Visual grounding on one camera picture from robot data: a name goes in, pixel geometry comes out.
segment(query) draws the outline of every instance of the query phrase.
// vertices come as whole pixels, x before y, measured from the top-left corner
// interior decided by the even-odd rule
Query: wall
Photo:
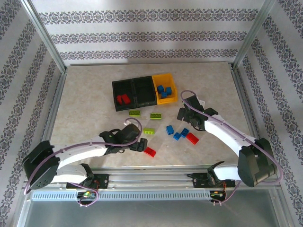
[[[261,137],[284,169],[282,187],[295,226],[303,226],[303,1],[278,0],[239,73]]]
[[[66,65],[232,62],[264,0],[33,0]]]
[[[21,163],[41,140],[60,72],[18,0],[0,0],[0,227],[11,223]]]

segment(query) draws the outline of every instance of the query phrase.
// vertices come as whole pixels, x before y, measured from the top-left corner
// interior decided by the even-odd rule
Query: beige tabletop
[[[69,144],[87,140],[103,131],[124,127],[129,111],[116,112],[112,81],[161,73],[172,73],[178,89],[189,89],[204,100],[230,124],[249,135],[248,126],[233,82],[229,65],[217,63],[145,64],[72,66],[68,69],[63,94],[56,117],[51,143]],[[155,135],[143,135],[148,147],[157,151],[154,158],[126,150],[123,154],[94,157],[81,161],[90,167],[102,166],[171,166],[214,164],[218,161],[237,162],[234,152],[219,139],[205,131],[196,131],[186,122],[176,119],[180,98],[176,103],[139,108],[143,127],[154,128]],[[162,113],[162,120],[150,120],[150,113]],[[200,141],[193,145],[166,133],[172,125],[175,132],[187,127]]]

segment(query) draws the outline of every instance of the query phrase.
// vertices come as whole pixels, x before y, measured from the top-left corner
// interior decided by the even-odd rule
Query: green lego brick
[[[160,114],[160,113],[151,113],[151,119],[161,120],[162,119],[162,114]]]
[[[130,110],[129,111],[129,116],[130,117],[140,117],[141,116],[140,110]]]
[[[143,133],[144,134],[153,135],[153,134],[155,134],[155,129],[152,129],[152,128],[143,128]]]

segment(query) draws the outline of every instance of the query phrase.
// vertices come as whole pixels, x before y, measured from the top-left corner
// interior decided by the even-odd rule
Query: red lego brick
[[[122,97],[121,96],[117,96],[117,101],[120,105],[122,105]]]
[[[156,155],[156,151],[153,150],[153,149],[151,149],[151,148],[149,148],[149,147],[147,147],[147,148],[145,149],[144,153],[145,153],[145,154],[148,154],[149,156],[152,156],[152,157],[155,157],[155,155]]]
[[[131,100],[128,98],[127,94],[124,94],[124,95],[122,95],[121,97],[122,97],[123,102],[124,102],[126,105],[128,105],[128,104],[131,103]]]
[[[194,136],[191,132],[187,134],[186,138],[188,138],[189,141],[191,141],[193,144],[198,143],[199,139]]]

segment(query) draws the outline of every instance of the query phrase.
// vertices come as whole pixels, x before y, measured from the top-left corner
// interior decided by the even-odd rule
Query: yellow tray
[[[153,85],[155,86],[157,104],[166,104],[173,103],[178,101],[177,88],[174,82],[174,78],[171,73],[152,75]],[[157,87],[162,85],[164,89],[166,87],[171,87],[172,93],[167,98],[161,98],[161,95],[158,93]]]

